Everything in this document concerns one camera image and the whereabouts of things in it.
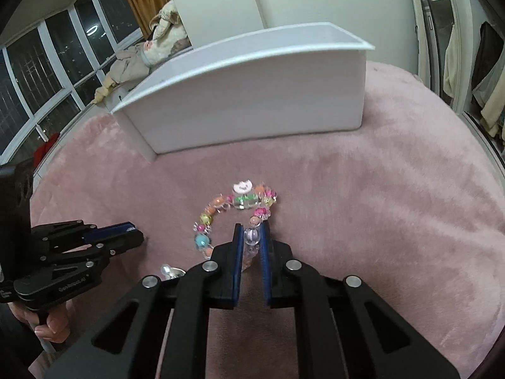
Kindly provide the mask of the left human hand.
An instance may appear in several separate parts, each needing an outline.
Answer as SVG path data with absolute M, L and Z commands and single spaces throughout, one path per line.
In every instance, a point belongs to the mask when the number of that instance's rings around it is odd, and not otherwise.
M 34 333 L 40 339 L 61 344 L 70 335 L 70 323 L 66 303 L 49 309 L 45 322 L 40 322 L 39 316 L 22 304 L 11 302 L 8 303 L 8 306 L 16 319 L 34 326 Z

